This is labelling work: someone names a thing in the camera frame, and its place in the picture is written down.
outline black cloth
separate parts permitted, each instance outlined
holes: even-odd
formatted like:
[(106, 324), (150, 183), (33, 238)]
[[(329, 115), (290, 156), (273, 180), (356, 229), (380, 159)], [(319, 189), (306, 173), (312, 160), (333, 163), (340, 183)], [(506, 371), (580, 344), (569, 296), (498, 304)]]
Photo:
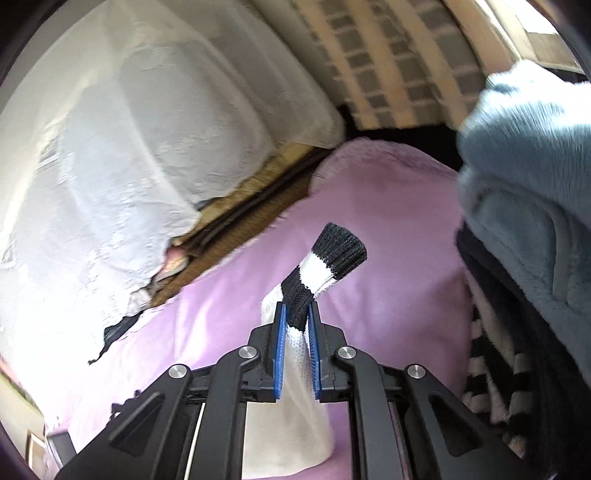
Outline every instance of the black cloth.
[(131, 327), (133, 327), (133, 325), (135, 325), (135, 322), (138, 321), (140, 315), (142, 315), (142, 312), (136, 313), (132, 317), (123, 317), (123, 319), (116, 325), (108, 326), (103, 332), (105, 346), (100, 351), (99, 356), (96, 358), (96, 360), (90, 360), (88, 364), (92, 365), (93, 363), (98, 361), (100, 357), (102, 357), (107, 352), (111, 345), (113, 345), (113, 343), (115, 343), (117, 340), (123, 337), (125, 332), (127, 332), (127, 330), (129, 330)]
[(357, 130), (353, 116), (346, 105), (338, 107), (345, 120), (345, 138), (347, 141), (359, 137), (370, 140), (386, 140), (402, 143), (417, 148), (444, 165), (459, 171), (463, 165), (457, 151), (457, 132), (446, 125), (429, 125), (415, 128), (378, 128), (375, 130)]
[(534, 403), (525, 460), (541, 478), (583, 480), (591, 472), (591, 390), (564, 345), (525, 298), (499, 261), (466, 224), (457, 248), (496, 315), (511, 334), (515, 348), (532, 362)]

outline white textured fabric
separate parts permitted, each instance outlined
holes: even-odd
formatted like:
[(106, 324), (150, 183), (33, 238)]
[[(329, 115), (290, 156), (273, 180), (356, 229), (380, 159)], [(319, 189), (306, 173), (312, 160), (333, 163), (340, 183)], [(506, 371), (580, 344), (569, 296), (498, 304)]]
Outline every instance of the white textured fabric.
[(331, 270), (314, 252), (306, 255), (306, 258), (300, 263), (300, 278), (315, 297), (336, 283)]
[(288, 327), (281, 399), (246, 409), (242, 478), (293, 475), (324, 462), (333, 449), (324, 405), (314, 399), (304, 332)]
[(195, 203), (288, 142), (341, 140), (323, 92), (236, 0), (106, 0), (69, 29), (0, 115), (3, 168), (20, 176), (0, 198), (0, 351), (42, 411)]

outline black and white striped fabric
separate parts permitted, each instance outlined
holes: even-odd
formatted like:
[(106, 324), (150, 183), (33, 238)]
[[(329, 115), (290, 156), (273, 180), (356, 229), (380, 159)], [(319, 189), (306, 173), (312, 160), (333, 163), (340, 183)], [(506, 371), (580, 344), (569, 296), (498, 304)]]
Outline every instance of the black and white striped fabric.
[(531, 365), (496, 315), (475, 309), (463, 402), (519, 457), (531, 431)]
[(332, 454), (332, 430), (312, 389), (307, 309), (312, 300), (366, 259), (361, 240), (329, 223), (312, 251), (264, 298), (263, 325), (274, 320), (278, 301), (287, 306), (283, 388), (281, 399), (274, 404), (248, 404), (243, 478), (293, 475)]

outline wall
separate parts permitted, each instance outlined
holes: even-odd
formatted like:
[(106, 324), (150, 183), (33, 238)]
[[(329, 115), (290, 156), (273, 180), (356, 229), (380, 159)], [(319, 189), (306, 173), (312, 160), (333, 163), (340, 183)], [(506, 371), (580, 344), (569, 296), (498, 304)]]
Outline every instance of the wall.
[(29, 431), (43, 438), (43, 416), (3, 375), (0, 375), (0, 421), (23, 457), (27, 450)]

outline metal screw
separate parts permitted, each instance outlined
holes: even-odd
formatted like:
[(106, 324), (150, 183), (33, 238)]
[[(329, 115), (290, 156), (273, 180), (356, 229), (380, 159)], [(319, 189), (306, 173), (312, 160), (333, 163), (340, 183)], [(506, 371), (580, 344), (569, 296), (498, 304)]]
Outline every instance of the metal screw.
[(413, 378), (422, 378), (427, 374), (427, 371), (422, 365), (411, 365), (408, 367), (407, 373)]
[(352, 346), (342, 346), (337, 353), (339, 357), (346, 358), (347, 360), (357, 355), (357, 351)]
[(173, 365), (168, 369), (168, 374), (172, 378), (183, 378), (187, 375), (187, 367), (184, 365)]
[(256, 357), (256, 348), (250, 345), (243, 346), (238, 350), (238, 355), (242, 358), (255, 358)]

